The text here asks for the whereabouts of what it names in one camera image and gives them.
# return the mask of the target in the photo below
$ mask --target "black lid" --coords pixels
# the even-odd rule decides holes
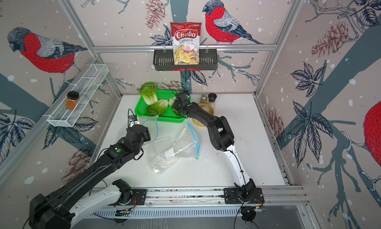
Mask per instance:
[[[75,92],[75,91],[70,91],[68,94],[67,94],[67,98],[71,99],[71,100],[77,100],[79,99],[79,93],[78,92]]]
[[[209,93],[208,98],[209,102],[213,103],[214,101],[216,101],[217,95],[215,93]]]

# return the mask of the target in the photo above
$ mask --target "white table surface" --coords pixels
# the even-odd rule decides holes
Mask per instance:
[[[200,102],[200,96],[192,94],[191,102]],[[135,110],[140,95],[124,95],[104,138],[101,149],[113,145],[126,135],[128,109]],[[258,109],[251,94],[219,94],[215,116],[226,117],[234,134],[238,156],[247,174],[258,187],[284,185],[270,142],[266,135]],[[217,151],[209,140],[206,127],[195,125],[191,119],[181,124],[158,122],[158,138],[175,135],[190,122],[201,138],[200,158],[179,159],[162,174],[155,174],[146,155],[131,160],[105,178],[108,184],[123,179],[131,187],[215,187],[233,186],[232,173],[222,152]],[[151,139],[156,136],[155,121],[144,124]]]

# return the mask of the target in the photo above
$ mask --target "chip bag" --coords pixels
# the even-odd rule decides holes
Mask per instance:
[[[201,23],[172,23],[173,59],[175,65],[197,65]]]

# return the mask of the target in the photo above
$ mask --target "white wire shelf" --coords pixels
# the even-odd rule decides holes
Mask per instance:
[[[68,87],[69,91],[79,93],[79,99],[74,110],[66,109],[65,98],[51,114],[48,122],[55,127],[73,127],[108,72],[109,70],[104,64],[89,65],[88,70],[78,83],[70,84]]]

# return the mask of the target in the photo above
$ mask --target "green basket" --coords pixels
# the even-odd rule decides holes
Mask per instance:
[[[174,94],[172,93],[172,90],[157,90],[157,99],[170,99],[174,97]],[[144,99],[140,97],[138,104],[136,105],[135,108],[135,114],[138,115],[139,117],[144,117],[144,116],[150,116],[147,114],[145,109],[147,108],[148,104],[145,103]],[[181,123],[184,122],[183,117],[178,117],[171,109],[171,107],[168,105],[168,108],[165,110],[165,113],[163,114],[162,117],[158,117],[158,121],[161,122],[176,122],[176,123]]]

